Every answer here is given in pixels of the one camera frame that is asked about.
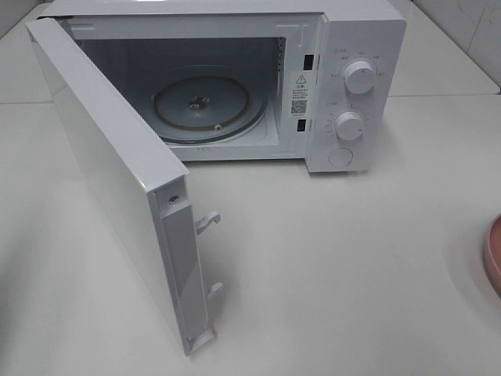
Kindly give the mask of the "white microwave door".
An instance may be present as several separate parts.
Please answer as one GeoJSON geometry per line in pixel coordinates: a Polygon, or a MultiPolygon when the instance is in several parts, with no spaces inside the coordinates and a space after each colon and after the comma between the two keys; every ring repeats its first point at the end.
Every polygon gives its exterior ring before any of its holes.
{"type": "Polygon", "coordinates": [[[182,351],[214,338],[196,238],[219,222],[195,219],[187,168],[58,21],[27,25],[77,165],[182,351]]]}

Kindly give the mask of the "white microwave oven body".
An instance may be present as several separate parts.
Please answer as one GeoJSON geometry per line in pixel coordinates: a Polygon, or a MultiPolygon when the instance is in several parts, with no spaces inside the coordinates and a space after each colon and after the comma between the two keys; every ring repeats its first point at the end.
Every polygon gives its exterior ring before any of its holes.
{"type": "Polygon", "coordinates": [[[261,79],[268,106],[245,132],[194,145],[160,139],[184,162],[294,159],[311,173],[370,166],[406,28],[387,1],[55,1],[43,18],[59,22],[151,128],[152,96],[171,70],[218,65],[261,79]],[[361,95],[342,76],[356,58],[377,68],[361,95]],[[333,128],[347,111],[365,119],[353,141],[333,128]],[[342,169],[329,162],[339,148],[353,153],[342,169]]]}

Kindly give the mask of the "white upper power knob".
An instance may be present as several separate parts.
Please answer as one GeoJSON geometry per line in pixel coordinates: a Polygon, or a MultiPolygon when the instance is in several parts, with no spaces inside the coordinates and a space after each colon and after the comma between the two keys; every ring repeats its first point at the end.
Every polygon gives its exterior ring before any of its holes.
{"type": "Polygon", "coordinates": [[[370,91],[375,85],[376,75],[375,63],[367,58],[349,60],[342,70],[345,88],[356,95],[370,91]]]}

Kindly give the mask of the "white timer knob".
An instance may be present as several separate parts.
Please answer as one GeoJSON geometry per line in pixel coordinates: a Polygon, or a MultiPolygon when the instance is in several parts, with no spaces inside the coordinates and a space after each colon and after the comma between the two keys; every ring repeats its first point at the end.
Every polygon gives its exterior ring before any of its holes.
{"type": "Polygon", "coordinates": [[[333,128],[338,139],[353,141],[364,133],[365,119],[358,112],[347,111],[334,120],[333,128]]]}

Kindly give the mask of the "round white door button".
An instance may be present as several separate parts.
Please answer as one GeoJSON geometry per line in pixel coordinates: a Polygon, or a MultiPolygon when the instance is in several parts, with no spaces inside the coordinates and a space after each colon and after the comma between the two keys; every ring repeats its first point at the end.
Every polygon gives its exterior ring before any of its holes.
{"type": "Polygon", "coordinates": [[[339,148],[329,156],[329,162],[337,169],[348,167],[353,160],[353,153],[348,148],[339,148]]]}

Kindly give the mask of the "pink round plate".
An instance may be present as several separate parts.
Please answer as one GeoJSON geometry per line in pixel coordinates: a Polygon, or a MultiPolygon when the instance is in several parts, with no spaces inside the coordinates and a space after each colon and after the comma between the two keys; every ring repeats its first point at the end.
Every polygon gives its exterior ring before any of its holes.
{"type": "Polygon", "coordinates": [[[500,215],[490,223],[483,248],[486,276],[497,295],[500,295],[500,215]]]}

